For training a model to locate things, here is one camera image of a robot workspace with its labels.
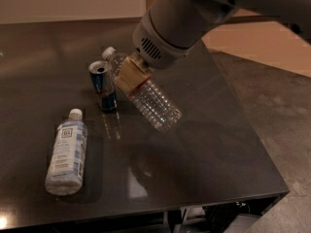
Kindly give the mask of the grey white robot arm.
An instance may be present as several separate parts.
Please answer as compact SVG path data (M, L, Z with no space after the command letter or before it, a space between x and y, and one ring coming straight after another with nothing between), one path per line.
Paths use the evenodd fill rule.
M148 68L166 69L188 55L203 34L246 9L272 17L311 42L311 0L155 0L133 33L136 53L116 77L123 92L150 78Z

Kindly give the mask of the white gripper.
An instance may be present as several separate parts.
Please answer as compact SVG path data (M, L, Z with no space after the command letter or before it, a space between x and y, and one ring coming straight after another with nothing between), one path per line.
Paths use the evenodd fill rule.
M189 54L202 31L203 19L198 13L149 9L133 33L133 45L140 55L134 52L125 58L115 84L130 94L151 77L148 64L156 69L172 66Z

